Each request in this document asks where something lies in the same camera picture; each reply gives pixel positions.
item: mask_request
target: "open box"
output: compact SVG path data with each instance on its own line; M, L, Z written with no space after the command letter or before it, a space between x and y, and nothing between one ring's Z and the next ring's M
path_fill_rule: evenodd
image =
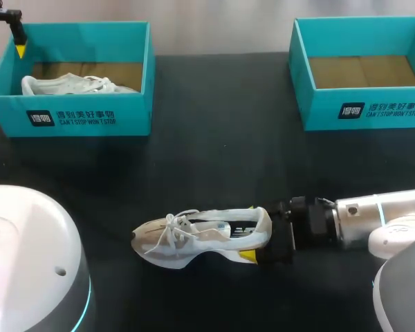
M415 127L415 17L296 19L289 67L305 130Z
M146 136L155 57L146 22L24 24L26 54L11 38L0 59L0 125L9 137ZM65 73L108 77L137 93L22 95L21 79Z

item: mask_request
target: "shoe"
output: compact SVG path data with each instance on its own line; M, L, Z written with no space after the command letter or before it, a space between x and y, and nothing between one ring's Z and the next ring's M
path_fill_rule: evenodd
M54 80L36 80L32 76L25 76L21 80L21 92L23 95L75 95L85 93L134 93L137 91L125 86L117 86L107 77L80 77L69 73Z
M369 235L369 252L390 259L415 242L415 216L393 219Z
M272 221L262 207L242 210L188 210L144 223L133 231L132 248L163 268L184 268L203 252L231 261L253 263L240 252L264 247Z

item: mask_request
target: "black tablecloth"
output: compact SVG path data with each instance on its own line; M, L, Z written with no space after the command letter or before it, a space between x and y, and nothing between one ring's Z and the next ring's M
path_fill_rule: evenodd
M0 184L46 193L77 224L98 331L380 331L366 251L299 252L270 268L207 254L175 271L131 249L131 231L167 213L415 189L415 129L304 133L286 61L157 57L148 138L0 130Z

